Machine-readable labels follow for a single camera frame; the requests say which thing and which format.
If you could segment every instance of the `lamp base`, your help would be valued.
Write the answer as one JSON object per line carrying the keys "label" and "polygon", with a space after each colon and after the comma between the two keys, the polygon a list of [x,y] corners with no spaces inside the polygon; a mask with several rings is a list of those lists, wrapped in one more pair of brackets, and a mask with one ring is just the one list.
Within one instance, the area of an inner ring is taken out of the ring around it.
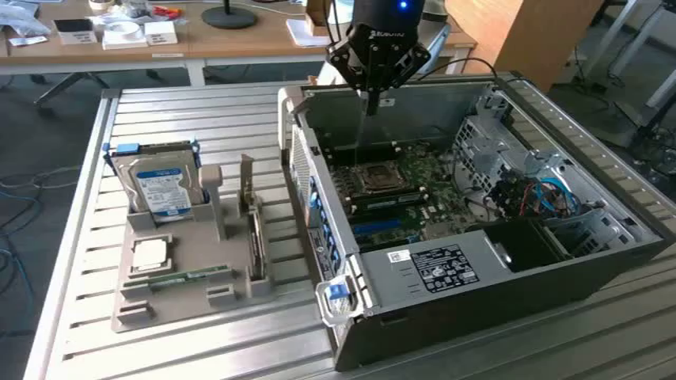
{"label": "lamp base", "polygon": [[241,8],[232,8],[225,13],[225,7],[210,8],[201,13],[201,20],[218,29],[241,29],[257,22],[256,14]]}

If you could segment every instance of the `wooden cabinet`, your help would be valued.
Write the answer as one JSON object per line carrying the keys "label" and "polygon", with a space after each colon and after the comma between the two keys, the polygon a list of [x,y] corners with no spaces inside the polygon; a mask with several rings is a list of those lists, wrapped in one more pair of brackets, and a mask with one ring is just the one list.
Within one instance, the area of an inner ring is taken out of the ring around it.
{"label": "wooden cabinet", "polygon": [[[602,0],[445,0],[462,31],[476,40],[470,56],[498,71],[518,70],[549,90],[584,37]],[[468,62],[468,73],[485,73]]]}

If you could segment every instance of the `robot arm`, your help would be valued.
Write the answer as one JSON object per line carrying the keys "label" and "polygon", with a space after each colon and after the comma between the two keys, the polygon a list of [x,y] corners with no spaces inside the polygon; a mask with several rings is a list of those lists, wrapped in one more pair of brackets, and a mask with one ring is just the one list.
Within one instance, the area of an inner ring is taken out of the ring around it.
{"label": "robot arm", "polygon": [[380,93],[400,87],[430,54],[418,42],[424,0],[354,0],[348,35],[328,47],[326,60],[366,101],[366,115]]}

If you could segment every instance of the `metal table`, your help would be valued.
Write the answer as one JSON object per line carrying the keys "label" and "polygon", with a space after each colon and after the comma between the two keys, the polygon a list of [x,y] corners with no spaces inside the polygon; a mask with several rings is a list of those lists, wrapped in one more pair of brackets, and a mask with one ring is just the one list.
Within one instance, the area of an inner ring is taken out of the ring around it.
{"label": "metal table", "polygon": [[[652,379],[674,374],[673,247],[584,302],[356,371],[333,371],[277,158],[277,90],[289,84],[104,92],[24,378]],[[618,184],[673,225],[672,204],[649,184],[626,175],[612,153],[528,84],[514,86]],[[537,133],[529,136],[536,146],[549,143]],[[254,188],[273,240],[278,297],[264,305],[117,334],[109,316],[126,198],[100,159],[100,146],[108,140],[190,138],[201,141],[202,162],[222,167],[222,197],[236,193],[240,153],[257,160]]]}

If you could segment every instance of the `motherboard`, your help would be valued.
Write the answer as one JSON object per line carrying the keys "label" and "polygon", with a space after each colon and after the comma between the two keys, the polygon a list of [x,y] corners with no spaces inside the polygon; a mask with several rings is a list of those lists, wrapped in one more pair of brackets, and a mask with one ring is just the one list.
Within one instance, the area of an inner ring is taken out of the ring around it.
{"label": "motherboard", "polygon": [[454,185],[453,155],[430,142],[333,151],[326,158],[360,252],[462,234],[485,221]]}

